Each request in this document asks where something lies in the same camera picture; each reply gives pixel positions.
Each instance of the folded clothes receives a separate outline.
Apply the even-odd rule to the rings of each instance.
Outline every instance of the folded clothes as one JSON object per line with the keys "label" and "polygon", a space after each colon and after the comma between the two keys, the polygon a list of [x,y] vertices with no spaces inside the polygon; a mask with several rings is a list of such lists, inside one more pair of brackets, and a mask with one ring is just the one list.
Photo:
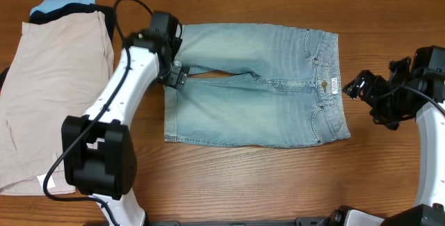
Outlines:
{"label": "folded clothes", "polygon": [[50,11],[62,8],[69,3],[91,4],[96,3],[96,0],[44,0],[39,6],[32,8],[29,15],[32,15],[34,11],[37,10],[42,11],[43,13],[48,13]]}
{"label": "folded clothes", "polygon": [[[36,178],[62,154],[60,128],[80,116],[113,73],[104,14],[74,13],[47,24],[23,23],[22,38],[1,90],[0,193],[43,194]],[[68,186],[63,164],[52,193]]]}
{"label": "folded clothes", "polygon": [[82,4],[82,3],[69,3],[62,8],[57,10],[50,11],[48,13],[44,13],[40,10],[37,10],[31,14],[29,17],[29,23],[31,24],[47,24],[54,20],[57,20],[66,15],[70,15],[73,13],[93,13],[95,11],[100,11],[105,15],[105,26],[108,31],[108,36],[110,40],[113,41],[113,32],[114,32],[114,14],[113,8],[108,6],[99,6],[95,4]]}
{"label": "folded clothes", "polygon": [[165,140],[210,146],[309,147],[349,138],[338,35],[270,24],[186,25],[176,59],[189,78],[165,88]]}

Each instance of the beige pants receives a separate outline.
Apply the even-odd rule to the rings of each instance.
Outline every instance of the beige pants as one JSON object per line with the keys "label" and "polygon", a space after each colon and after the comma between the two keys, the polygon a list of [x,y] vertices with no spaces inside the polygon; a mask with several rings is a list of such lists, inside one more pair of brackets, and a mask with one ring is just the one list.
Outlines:
{"label": "beige pants", "polygon": [[[99,12],[43,25],[23,23],[0,96],[0,193],[42,195],[36,176],[61,155],[67,115],[82,116],[113,73],[113,48]],[[63,163],[50,193],[70,193]]]}

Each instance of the wooden table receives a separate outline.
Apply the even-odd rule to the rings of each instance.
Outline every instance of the wooden table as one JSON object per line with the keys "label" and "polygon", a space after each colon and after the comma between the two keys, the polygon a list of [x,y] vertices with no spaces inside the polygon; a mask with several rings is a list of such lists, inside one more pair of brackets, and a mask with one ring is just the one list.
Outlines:
{"label": "wooden table", "polygon": [[[21,22],[42,0],[0,0],[0,68],[10,65]],[[115,0],[97,0],[112,6]],[[339,33],[343,85],[360,70],[389,75],[389,60],[419,47],[445,47],[445,0],[143,0],[184,24],[252,22]],[[125,34],[149,24],[122,3]],[[120,41],[115,33],[116,60]],[[343,95],[351,139],[301,150],[200,147],[163,140],[163,89],[148,90],[131,136],[138,157],[134,191],[152,220],[281,220],[328,215],[340,204],[378,216],[412,206],[419,180],[419,133],[374,125],[364,102]],[[0,197],[0,225],[81,225],[104,217],[92,202]]]}

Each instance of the jeans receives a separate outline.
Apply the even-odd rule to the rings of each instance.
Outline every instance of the jeans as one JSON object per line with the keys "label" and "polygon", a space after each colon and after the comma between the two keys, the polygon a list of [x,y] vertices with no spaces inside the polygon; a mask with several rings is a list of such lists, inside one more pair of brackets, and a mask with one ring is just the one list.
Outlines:
{"label": "jeans", "polygon": [[176,59],[189,78],[165,87],[165,140],[236,147],[309,147],[349,138],[338,35],[271,24],[184,27]]}

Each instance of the clothing tag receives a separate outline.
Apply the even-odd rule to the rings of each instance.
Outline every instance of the clothing tag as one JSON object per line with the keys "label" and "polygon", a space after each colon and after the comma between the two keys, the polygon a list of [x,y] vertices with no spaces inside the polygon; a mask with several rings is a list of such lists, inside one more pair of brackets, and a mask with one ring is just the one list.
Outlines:
{"label": "clothing tag", "polygon": [[336,77],[332,77],[331,80],[331,90],[333,95],[339,94],[339,83],[337,82]]}
{"label": "clothing tag", "polygon": [[[43,174],[43,175],[37,176],[37,179],[39,180],[42,189],[43,189],[43,180],[45,180],[46,176],[47,176],[47,174]],[[47,188],[50,189],[50,188],[54,188],[54,187],[56,187],[56,183],[54,183],[53,176],[50,176],[49,180],[48,180]]]}

